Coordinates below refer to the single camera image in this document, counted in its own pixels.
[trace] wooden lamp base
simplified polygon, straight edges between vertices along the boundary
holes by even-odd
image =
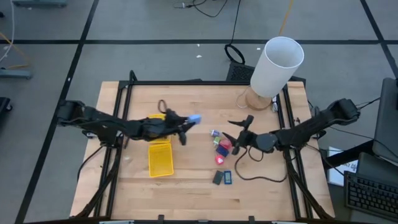
[[[269,105],[271,105],[272,98],[271,97],[262,97],[257,95],[254,90],[249,87],[246,92],[246,105],[252,110],[264,110]]]

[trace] paper sheet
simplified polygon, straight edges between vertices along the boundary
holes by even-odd
[[[328,151],[328,156],[333,156],[337,153],[340,153],[340,152],[335,152],[335,151],[339,151],[341,149],[329,147],[329,150],[332,150],[332,151]],[[340,165],[336,168],[342,173],[344,173],[344,171],[356,172],[357,165],[358,165],[358,161],[352,161],[352,162]],[[339,174],[335,169],[329,169],[328,182],[330,184],[344,186],[344,177],[341,174]]]

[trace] red object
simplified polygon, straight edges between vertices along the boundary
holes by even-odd
[[[229,150],[232,147],[232,143],[228,139],[223,139],[219,143],[220,146],[223,146],[225,149]]]
[[[216,156],[216,163],[217,165],[221,165],[224,163],[224,157],[222,155]]]

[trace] black keyboard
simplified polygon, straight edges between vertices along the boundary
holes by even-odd
[[[346,171],[345,203],[349,208],[398,222],[398,185]]]

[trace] yellow basket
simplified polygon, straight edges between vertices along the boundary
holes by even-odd
[[[165,119],[166,115],[165,114],[152,114],[149,115],[148,118],[160,118],[160,119]],[[171,137],[170,136],[166,136],[164,138],[158,138],[155,139],[153,141],[151,141],[151,143],[156,143],[156,144],[160,144],[160,143],[170,143]]]
[[[170,143],[150,145],[148,163],[150,177],[172,175],[174,173],[172,145]]]

